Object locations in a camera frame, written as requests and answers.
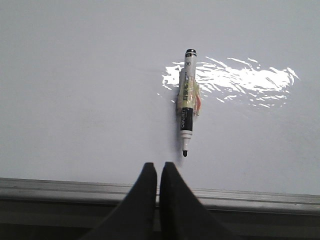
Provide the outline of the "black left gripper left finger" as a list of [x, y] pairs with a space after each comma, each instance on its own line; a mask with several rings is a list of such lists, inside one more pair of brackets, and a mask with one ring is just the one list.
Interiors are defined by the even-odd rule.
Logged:
[[82, 240], [149, 240], [153, 235], [157, 172], [152, 162], [143, 165], [123, 201]]

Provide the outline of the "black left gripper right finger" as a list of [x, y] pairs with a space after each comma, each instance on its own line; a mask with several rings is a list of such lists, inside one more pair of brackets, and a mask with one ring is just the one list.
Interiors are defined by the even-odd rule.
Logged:
[[166, 162], [160, 182], [159, 215], [164, 240], [239, 240], [195, 197], [173, 162]]

